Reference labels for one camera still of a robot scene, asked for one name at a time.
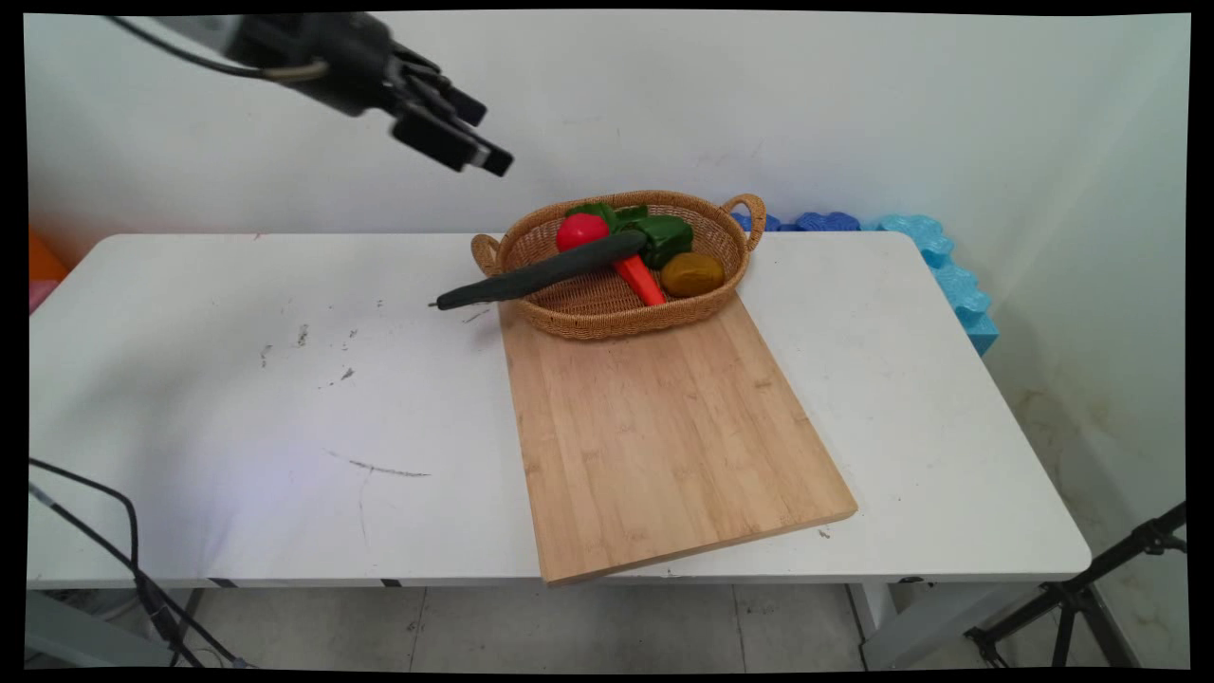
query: black tripod stand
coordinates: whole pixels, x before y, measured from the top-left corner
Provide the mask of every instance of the black tripod stand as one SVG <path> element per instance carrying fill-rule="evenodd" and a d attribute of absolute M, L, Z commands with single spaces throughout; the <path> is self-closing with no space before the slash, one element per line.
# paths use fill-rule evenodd
<path fill-rule="evenodd" d="M 1105 611 L 1096 604 L 1096 597 L 1091 592 L 1091 585 L 1110 571 L 1122 567 L 1141 553 L 1148 556 L 1162 556 L 1164 551 L 1178 550 L 1189 554 L 1189 543 L 1176 539 L 1174 533 L 1184 527 L 1186 522 L 1185 506 L 1181 502 L 1172 508 L 1163 517 L 1139 525 L 1129 536 L 1122 539 L 1116 546 L 1100 553 L 1091 560 L 1091 567 L 1078 576 L 1059 584 L 1042 584 L 1043 593 L 1025 607 L 1008 615 L 987 630 L 970 628 L 965 637 L 974 641 L 978 647 L 978 653 L 986 662 L 994 667 L 1006 667 L 1008 662 L 999 656 L 995 644 L 1028 624 L 1040 619 L 1056 607 L 1062 608 L 1059 619 L 1059 634 L 1054 642 L 1053 666 L 1066 666 L 1066 658 L 1071 650 L 1071 631 L 1074 628 L 1074 615 L 1083 614 L 1084 620 L 1091 628 L 1096 643 L 1105 659 L 1111 666 L 1134 666 L 1129 654 L 1122 647 L 1113 625 L 1110 624 Z"/>

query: white table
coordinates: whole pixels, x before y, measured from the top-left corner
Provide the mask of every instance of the white table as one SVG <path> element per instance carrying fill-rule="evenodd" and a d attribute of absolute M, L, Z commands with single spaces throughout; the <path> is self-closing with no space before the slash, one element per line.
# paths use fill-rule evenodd
<path fill-rule="evenodd" d="M 164 587 L 538 581 L 497 306 L 426 306 L 470 237 L 110 237 L 30 317 L 30 456 L 130 496 Z M 855 584 L 887 667 L 1088 567 L 909 238 L 767 234 L 741 294 L 860 512 L 600 581 Z M 126 547 L 120 506 L 30 478 Z M 955 586 L 894 615 L 906 577 Z M 32 500 L 25 584 L 131 579 Z"/>

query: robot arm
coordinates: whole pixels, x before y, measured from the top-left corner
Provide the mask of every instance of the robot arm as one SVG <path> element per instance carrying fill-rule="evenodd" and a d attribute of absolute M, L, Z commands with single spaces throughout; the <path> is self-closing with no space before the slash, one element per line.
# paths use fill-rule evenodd
<path fill-rule="evenodd" d="M 393 137 L 450 169 L 472 165 L 501 176 L 514 161 L 472 130 L 484 118 L 484 104 L 453 86 L 438 64 L 393 41 L 388 27 L 365 12 L 153 18 L 253 67 L 228 73 L 273 74 L 266 78 L 351 116 L 384 109 L 396 119 Z"/>

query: white wall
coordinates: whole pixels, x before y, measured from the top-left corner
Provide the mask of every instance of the white wall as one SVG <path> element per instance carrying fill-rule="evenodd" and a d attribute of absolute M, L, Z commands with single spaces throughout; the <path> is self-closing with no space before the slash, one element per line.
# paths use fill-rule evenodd
<path fill-rule="evenodd" d="M 1184 496 L 1189 16 L 376 16 L 488 104 L 505 178 L 420 156 L 385 114 L 27 16 L 30 220 L 74 261 L 124 230 L 501 230 L 640 188 L 926 212 L 992 294 L 992 375 L 1094 548 Z M 1111 607 L 1145 661 L 1187 666 L 1184 563 L 1140 564 Z"/>
<path fill-rule="evenodd" d="M 1096 552 L 1185 499 L 1184 29 L 1139 62 L 1119 125 L 1084 149 L 1091 172 L 1045 203 L 1050 230 L 992 311 L 991 375 Z M 1184 556 L 1099 590 L 1144 665 L 1189 666 Z"/>

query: tiled floor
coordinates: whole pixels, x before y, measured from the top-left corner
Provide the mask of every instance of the tiled floor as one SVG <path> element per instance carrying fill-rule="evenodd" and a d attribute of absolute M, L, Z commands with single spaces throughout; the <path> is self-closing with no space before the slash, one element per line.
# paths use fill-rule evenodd
<path fill-rule="evenodd" d="M 897 587 L 900 608 L 930 591 Z M 197 619 L 265 668 L 418 672 L 724 673 L 861 671 L 843 586 L 227 588 Z M 1048 666 L 1055 621 L 1000 644 L 1012 666 Z M 187 644 L 219 664 L 197 633 Z M 1071 665 L 1102 666 L 1077 622 Z M 913 668 L 980 668 L 963 638 Z"/>

